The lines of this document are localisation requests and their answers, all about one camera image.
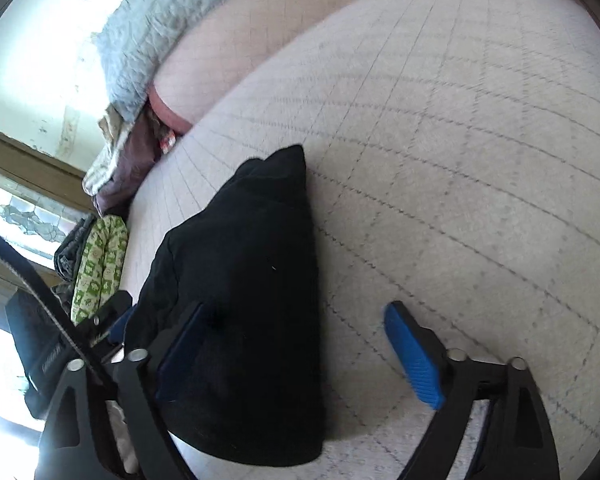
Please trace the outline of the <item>grey quilted blanket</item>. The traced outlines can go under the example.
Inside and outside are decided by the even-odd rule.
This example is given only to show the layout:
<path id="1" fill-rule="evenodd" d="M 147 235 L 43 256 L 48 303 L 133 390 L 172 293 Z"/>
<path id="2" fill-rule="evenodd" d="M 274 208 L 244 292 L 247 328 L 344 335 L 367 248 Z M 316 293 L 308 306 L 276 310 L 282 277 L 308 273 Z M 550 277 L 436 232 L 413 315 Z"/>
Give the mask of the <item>grey quilted blanket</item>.
<path id="1" fill-rule="evenodd" d="M 122 0 L 94 37 L 109 103 L 137 118 L 158 67 L 189 29 L 227 0 Z"/>

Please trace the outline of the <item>pink quilted bed mattress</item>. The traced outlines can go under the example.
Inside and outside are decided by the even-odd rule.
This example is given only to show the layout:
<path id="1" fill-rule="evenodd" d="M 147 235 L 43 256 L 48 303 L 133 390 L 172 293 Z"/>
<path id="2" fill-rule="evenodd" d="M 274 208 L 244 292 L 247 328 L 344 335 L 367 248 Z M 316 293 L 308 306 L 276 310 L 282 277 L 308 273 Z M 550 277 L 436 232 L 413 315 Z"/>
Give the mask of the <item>pink quilted bed mattress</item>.
<path id="1" fill-rule="evenodd" d="M 187 450 L 203 479 L 393 479 L 431 418 L 382 329 L 521 356 L 562 478 L 600 450 L 600 30 L 573 0 L 358 0 L 261 65 L 151 171 L 123 286 L 244 160 L 306 151 L 334 426 L 306 466 Z"/>

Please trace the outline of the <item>black pants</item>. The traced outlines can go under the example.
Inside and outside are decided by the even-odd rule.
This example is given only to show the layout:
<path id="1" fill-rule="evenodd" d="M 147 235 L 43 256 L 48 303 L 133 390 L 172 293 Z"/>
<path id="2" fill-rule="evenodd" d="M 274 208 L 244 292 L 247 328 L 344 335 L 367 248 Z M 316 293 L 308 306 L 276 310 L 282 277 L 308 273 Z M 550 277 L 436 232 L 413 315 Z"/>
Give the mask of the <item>black pants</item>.
<path id="1" fill-rule="evenodd" d="M 320 456 L 320 284 L 299 145 L 243 162 L 166 233 L 125 324 L 128 350 L 178 338 L 152 388 L 171 434 L 231 462 Z"/>

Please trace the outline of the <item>pink checked bolster pillow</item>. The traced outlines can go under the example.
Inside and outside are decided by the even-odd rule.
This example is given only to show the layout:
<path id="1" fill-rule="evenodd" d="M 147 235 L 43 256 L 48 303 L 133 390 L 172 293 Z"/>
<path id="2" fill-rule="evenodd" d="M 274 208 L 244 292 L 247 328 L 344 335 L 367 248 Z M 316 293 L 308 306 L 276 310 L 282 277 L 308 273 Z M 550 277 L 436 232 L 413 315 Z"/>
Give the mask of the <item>pink checked bolster pillow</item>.
<path id="1" fill-rule="evenodd" d="M 285 44 L 353 0 L 227 0 L 178 40 L 151 81 L 160 122 L 189 132 Z"/>

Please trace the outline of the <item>maroon folded cloth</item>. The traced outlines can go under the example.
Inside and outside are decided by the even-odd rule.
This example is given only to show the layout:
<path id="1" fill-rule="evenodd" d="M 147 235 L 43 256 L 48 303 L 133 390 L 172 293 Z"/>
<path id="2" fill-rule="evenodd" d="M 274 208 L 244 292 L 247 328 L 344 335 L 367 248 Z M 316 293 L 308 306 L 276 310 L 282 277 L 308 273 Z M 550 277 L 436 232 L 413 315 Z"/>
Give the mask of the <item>maroon folded cloth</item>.
<path id="1" fill-rule="evenodd" d="M 109 180 L 94 197 L 94 206 L 102 216 L 113 214 L 126 220 L 140 185 L 163 155 L 161 141 L 170 129 L 147 105 L 123 143 Z"/>

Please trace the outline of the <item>red white small packet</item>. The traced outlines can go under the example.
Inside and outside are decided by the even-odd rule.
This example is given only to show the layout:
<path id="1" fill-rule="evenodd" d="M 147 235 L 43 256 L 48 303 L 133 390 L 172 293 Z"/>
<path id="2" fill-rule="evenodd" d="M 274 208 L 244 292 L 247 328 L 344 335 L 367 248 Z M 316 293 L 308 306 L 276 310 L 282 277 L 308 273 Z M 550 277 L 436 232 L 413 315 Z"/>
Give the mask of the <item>red white small packet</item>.
<path id="1" fill-rule="evenodd" d="M 173 130 L 168 130 L 160 139 L 160 148 L 163 154 L 168 154 L 178 142 L 178 135 Z"/>

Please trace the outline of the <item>green patterned folded blanket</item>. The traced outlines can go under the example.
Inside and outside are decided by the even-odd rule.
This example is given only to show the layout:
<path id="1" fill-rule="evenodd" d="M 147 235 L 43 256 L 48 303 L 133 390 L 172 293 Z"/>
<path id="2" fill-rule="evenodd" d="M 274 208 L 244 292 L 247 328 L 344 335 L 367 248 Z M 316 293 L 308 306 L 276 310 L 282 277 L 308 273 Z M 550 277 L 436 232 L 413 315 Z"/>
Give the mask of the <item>green patterned folded blanket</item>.
<path id="1" fill-rule="evenodd" d="M 94 316 L 119 289 L 129 229 L 118 216 L 98 219 L 86 239 L 74 283 L 70 318 L 74 325 Z"/>

